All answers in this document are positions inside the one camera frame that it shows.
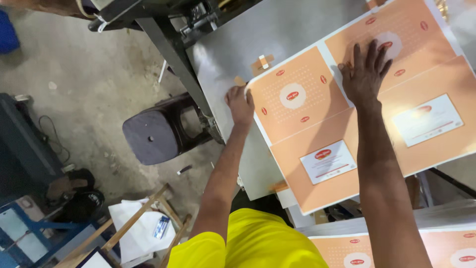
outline person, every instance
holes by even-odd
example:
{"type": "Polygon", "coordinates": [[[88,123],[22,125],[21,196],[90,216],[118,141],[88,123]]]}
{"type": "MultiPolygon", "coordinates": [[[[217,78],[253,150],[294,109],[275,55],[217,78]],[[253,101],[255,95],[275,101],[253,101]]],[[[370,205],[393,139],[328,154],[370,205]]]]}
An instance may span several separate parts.
{"type": "MultiPolygon", "coordinates": [[[[354,46],[354,66],[339,64],[344,91],[355,105],[360,200],[376,268],[430,268],[413,217],[405,179],[385,129],[377,94],[392,60],[373,40],[366,59],[354,46]]],[[[230,213],[238,164],[253,122],[253,96],[233,87],[225,96],[233,130],[202,196],[189,240],[172,249],[170,268],[326,268],[318,249],[274,214],[250,208],[230,213]]]]}

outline black plastic stool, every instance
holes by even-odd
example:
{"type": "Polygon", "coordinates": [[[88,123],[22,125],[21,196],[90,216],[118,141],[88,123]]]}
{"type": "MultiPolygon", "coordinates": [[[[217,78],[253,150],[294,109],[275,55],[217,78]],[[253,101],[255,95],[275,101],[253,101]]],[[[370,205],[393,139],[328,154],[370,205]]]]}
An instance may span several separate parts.
{"type": "Polygon", "coordinates": [[[163,100],[124,122],[122,132],[143,165],[163,163],[212,140],[206,130],[194,138],[185,133],[180,115],[191,106],[200,117],[200,109],[190,94],[183,93],[163,100]]]}

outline white circle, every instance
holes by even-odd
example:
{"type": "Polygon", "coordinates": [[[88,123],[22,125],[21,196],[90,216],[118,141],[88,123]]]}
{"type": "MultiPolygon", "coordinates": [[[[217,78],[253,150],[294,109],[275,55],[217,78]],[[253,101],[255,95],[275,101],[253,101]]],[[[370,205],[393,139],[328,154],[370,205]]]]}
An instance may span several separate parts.
{"type": "Polygon", "coordinates": [[[392,46],[387,50],[385,54],[385,61],[396,58],[400,51],[402,51],[403,45],[400,37],[391,31],[383,32],[375,37],[377,39],[377,48],[387,42],[392,42],[392,46]]]}
{"type": "Polygon", "coordinates": [[[306,101],[306,91],[298,83],[287,84],[279,93],[279,100],[284,107],[297,109],[306,101]]]}
{"type": "Polygon", "coordinates": [[[344,266],[346,268],[369,268],[372,259],[365,253],[354,252],[344,258],[344,266]]]}
{"type": "Polygon", "coordinates": [[[451,255],[450,262],[455,268],[476,268],[476,248],[458,250],[451,255]]]}

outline wooden chair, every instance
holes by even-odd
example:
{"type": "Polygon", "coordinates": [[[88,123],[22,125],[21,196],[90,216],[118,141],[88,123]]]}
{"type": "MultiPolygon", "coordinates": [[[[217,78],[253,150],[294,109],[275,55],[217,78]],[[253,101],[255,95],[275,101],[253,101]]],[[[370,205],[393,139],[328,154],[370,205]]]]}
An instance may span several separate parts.
{"type": "MultiPolygon", "coordinates": [[[[192,219],[192,215],[187,214],[185,216],[185,220],[183,222],[180,221],[177,214],[172,210],[167,200],[162,196],[162,194],[169,188],[169,184],[165,184],[162,189],[160,189],[156,194],[152,195],[149,198],[149,201],[146,202],[138,212],[136,212],[125,224],[124,226],[119,229],[116,234],[114,234],[111,239],[100,249],[102,252],[102,256],[106,257],[114,267],[120,268],[120,264],[117,263],[110,255],[109,251],[119,242],[119,240],[127,233],[127,231],[134,225],[134,223],[139,220],[140,216],[144,214],[144,212],[156,201],[159,201],[165,208],[166,213],[170,218],[176,222],[180,230],[176,233],[172,243],[167,248],[167,252],[160,263],[161,268],[165,268],[169,262],[169,256],[172,248],[176,246],[179,241],[182,239],[182,236],[187,230],[190,220],[192,219]]],[[[88,239],[86,239],[79,247],[74,249],[70,252],[55,268],[75,268],[77,267],[92,251],[83,252],[83,250],[102,232],[104,232],[110,225],[112,224],[112,219],[108,220],[105,224],[103,224],[99,229],[96,230],[88,239]]]]}

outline blue container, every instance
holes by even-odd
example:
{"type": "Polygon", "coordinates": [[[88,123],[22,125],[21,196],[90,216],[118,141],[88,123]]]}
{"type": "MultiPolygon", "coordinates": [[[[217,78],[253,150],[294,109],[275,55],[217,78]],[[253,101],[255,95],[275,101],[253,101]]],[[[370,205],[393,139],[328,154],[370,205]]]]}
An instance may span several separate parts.
{"type": "Polygon", "coordinates": [[[7,54],[20,47],[8,15],[0,10],[0,54],[7,54]]]}

